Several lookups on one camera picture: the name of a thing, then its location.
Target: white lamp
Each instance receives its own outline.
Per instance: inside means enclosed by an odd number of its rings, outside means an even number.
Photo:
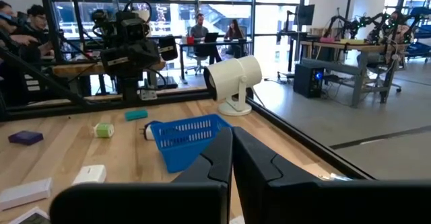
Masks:
[[[229,59],[210,65],[204,69],[203,76],[214,100],[226,98],[218,107],[220,113],[244,116],[251,112],[251,106],[245,102],[246,88],[262,80],[261,67],[254,56]],[[238,101],[232,99],[235,94],[238,94]]]

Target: gray floor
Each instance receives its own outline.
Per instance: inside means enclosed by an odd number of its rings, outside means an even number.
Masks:
[[[431,179],[431,133],[386,139],[337,150],[379,180]]]
[[[393,88],[386,104],[380,104],[379,94],[364,95],[357,109],[347,106],[352,89],[335,84],[330,99],[307,99],[295,94],[292,85],[271,81],[255,88],[268,109],[316,141],[338,148],[341,156],[376,178],[431,178],[426,172],[431,159],[424,154],[431,152],[431,135],[418,133],[431,131],[427,127],[431,126],[431,65],[410,62],[396,78],[394,83],[403,87],[400,94]],[[346,144],[373,137],[383,140],[357,147]]]

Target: white foam block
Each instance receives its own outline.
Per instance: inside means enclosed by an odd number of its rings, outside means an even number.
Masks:
[[[105,165],[83,166],[72,185],[83,183],[103,183],[106,179]]]
[[[241,215],[235,219],[230,220],[229,224],[245,224],[244,217]]]
[[[51,196],[53,179],[47,178],[5,189],[0,194],[0,211]]]

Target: pink object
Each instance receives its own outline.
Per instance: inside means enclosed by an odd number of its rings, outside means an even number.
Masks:
[[[192,36],[188,36],[187,37],[187,44],[193,44],[195,43],[195,38]]]
[[[334,38],[321,38],[321,42],[332,43],[335,42]]]

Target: purple sponge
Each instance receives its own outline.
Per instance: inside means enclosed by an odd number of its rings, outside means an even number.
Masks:
[[[19,143],[27,146],[33,145],[41,140],[43,140],[42,133],[34,133],[26,130],[9,136],[10,143]]]

